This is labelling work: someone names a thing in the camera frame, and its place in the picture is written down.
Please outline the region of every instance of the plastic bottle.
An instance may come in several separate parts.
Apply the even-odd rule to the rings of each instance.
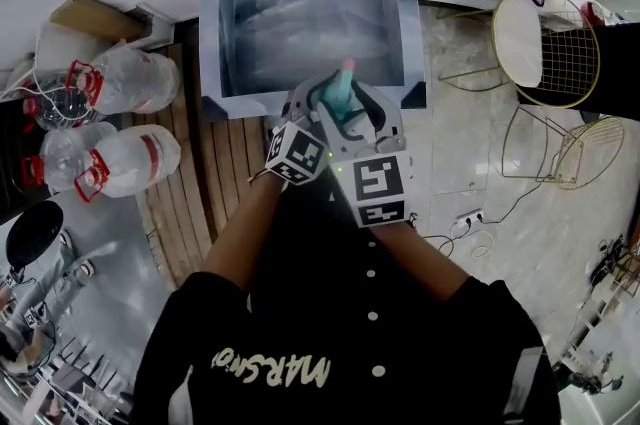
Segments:
[[[165,108],[178,94],[175,63],[157,53],[120,45],[99,55],[78,75],[78,89],[101,114],[149,114]]]
[[[101,122],[48,132],[40,155],[22,160],[24,183],[46,183],[52,192],[72,189],[74,180],[85,170],[84,153],[117,131],[111,123]]]
[[[178,167],[180,145],[162,126],[134,126],[102,139],[83,156],[85,171],[74,184],[88,203],[98,193],[123,197],[155,185]]]
[[[22,111],[33,116],[45,130],[70,128],[104,119],[98,111],[90,110],[85,93],[75,87],[65,88],[66,80],[66,74],[39,79],[40,89],[53,103],[43,95],[29,96],[22,102]]]

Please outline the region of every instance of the shirt button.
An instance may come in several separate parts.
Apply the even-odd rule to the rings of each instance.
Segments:
[[[382,377],[386,371],[387,370],[385,369],[384,366],[378,365],[373,367],[373,370],[371,370],[371,373],[373,374],[374,377]]]

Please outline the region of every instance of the black round object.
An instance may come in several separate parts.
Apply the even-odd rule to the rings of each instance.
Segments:
[[[36,261],[58,237],[64,214],[53,201],[27,209],[7,236],[7,261],[18,271]]]

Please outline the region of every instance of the gray pants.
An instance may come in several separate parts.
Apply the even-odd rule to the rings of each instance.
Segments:
[[[78,258],[73,249],[60,244],[60,254],[53,267],[47,270],[42,278],[29,289],[29,292],[20,299],[11,319],[7,322],[7,326],[20,333],[25,342],[29,342],[32,330],[25,321],[24,315],[30,308],[45,301],[47,302],[48,322],[56,326],[73,299],[87,284],[87,277],[80,273],[81,271],[76,270],[82,261],[83,259]],[[57,289],[56,284],[60,280],[62,280],[62,284]],[[47,299],[52,290],[55,297]]]

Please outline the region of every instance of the black shirt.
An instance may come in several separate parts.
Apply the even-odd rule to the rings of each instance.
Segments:
[[[520,354],[542,345],[527,314],[503,282],[474,278],[435,303],[355,226],[333,185],[322,177],[281,196],[251,312],[247,295],[213,274],[171,295],[138,371],[132,423],[167,423],[190,367],[195,424],[504,423]],[[560,422],[546,355],[525,411],[525,423]]]

